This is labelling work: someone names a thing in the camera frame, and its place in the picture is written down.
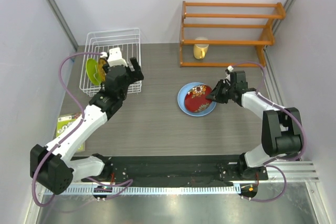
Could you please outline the red floral plate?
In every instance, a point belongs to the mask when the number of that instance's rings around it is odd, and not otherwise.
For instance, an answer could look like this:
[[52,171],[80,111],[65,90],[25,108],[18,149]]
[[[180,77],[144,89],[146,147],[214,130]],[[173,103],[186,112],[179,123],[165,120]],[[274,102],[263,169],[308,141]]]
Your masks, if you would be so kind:
[[185,108],[192,113],[205,111],[212,103],[206,96],[212,92],[212,88],[205,84],[193,86],[184,98]]

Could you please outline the brown patterned plate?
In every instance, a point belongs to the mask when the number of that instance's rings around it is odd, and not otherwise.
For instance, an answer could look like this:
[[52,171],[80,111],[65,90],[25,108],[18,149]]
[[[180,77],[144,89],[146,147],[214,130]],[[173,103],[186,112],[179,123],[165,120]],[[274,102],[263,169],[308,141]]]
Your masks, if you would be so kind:
[[99,74],[102,82],[105,82],[105,80],[106,80],[106,72],[103,68],[103,66],[105,64],[107,64],[107,61],[104,58],[100,58],[98,60],[98,74]]

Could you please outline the lime green plate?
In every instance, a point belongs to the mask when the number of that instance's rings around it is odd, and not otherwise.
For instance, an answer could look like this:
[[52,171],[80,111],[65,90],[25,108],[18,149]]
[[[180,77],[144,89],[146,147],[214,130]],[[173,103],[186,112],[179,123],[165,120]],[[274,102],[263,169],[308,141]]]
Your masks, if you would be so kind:
[[98,62],[95,59],[89,58],[86,61],[86,74],[92,84],[99,86],[102,81],[98,74]]

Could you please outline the light blue plate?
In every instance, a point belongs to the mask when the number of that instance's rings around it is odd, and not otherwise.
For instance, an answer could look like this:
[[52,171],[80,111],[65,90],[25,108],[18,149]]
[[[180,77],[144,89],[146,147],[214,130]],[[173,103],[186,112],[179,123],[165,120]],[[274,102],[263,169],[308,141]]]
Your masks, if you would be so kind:
[[216,102],[207,99],[212,88],[201,82],[191,82],[183,86],[177,95],[180,109],[190,116],[205,116],[211,113]]

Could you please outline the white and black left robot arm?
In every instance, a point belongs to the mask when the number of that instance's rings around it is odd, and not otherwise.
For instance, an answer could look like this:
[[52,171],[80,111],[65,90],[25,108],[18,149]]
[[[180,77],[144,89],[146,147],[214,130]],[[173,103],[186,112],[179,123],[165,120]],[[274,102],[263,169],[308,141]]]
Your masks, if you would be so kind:
[[93,154],[74,160],[72,157],[88,137],[104,125],[122,107],[128,87],[144,79],[135,57],[130,64],[113,62],[106,67],[102,88],[92,97],[82,116],[61,135],[45,146],[35,145],[30,151],[30,176],[55,195],[63,193],[69,185],[87,177],[105,182],[112,174],[108,158]]

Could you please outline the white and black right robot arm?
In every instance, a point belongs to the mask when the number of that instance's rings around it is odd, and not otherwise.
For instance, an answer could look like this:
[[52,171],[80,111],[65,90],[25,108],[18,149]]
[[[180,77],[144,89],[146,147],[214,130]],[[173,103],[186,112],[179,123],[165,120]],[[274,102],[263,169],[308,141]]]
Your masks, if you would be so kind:
[[253,150],[242,153],[236,164],[228,165],[233,179],[266,179],[267,163],[276,158],[295,158],[303,150],[299,111],[282,107],[265,98],[255,88],[249,88],[244,71],[228,67],[226,78],[219,80],[206,98],[221,104],[232,100],[262,120],[261,143]]

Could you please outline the yellow mug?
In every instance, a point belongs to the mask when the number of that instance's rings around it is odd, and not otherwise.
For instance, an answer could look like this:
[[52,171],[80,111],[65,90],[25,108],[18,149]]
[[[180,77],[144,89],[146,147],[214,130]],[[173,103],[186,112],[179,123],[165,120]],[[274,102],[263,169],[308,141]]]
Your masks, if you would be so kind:
[[193,47],[194,58],[197,60],[203,60],[208,51],[209,44],[196,43]]

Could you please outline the orange wooden shelf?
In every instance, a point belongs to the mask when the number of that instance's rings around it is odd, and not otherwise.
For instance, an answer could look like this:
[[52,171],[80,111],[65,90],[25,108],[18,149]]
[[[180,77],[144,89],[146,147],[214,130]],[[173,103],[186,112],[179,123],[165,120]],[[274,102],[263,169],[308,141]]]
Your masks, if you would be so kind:
[[228,67],[238,60],[197,60],[194,44],[210,46],[254,47],[257,61],[266,65],[264,48],[275,43],[272,30],[277,20],[283,20],[286,11],[281,2],[256,3],[182,3],[179,37],[179,60],[182,67]]

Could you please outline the green instruction card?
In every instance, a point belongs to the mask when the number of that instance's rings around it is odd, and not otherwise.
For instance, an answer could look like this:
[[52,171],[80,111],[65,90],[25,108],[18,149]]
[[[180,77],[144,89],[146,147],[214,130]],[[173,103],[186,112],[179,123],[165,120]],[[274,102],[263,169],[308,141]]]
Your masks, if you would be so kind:
[[81,113],[60,115],[57,119],[56,137],[62,134],[80,116]]

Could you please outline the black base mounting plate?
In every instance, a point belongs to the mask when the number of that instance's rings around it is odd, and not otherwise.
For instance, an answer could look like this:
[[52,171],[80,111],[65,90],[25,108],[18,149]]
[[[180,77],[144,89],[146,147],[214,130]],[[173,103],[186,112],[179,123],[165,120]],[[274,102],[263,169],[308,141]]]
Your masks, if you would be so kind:
[[132,179],[133,187],[220,187],[234,181],[268,180],[264,166],[249,168],[239,155],[106,156],[100,182],[121,183]]

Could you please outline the aluminium frame rail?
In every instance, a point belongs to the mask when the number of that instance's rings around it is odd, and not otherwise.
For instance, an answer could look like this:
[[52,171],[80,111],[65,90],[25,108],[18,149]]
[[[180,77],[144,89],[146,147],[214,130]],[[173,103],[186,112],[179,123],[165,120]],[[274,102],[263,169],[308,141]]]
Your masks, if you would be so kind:
[[272,162],[267,167],[270,182],[283,182],[285,175],[288,183],[316,183],[319,177],[312,161],[278,161]]

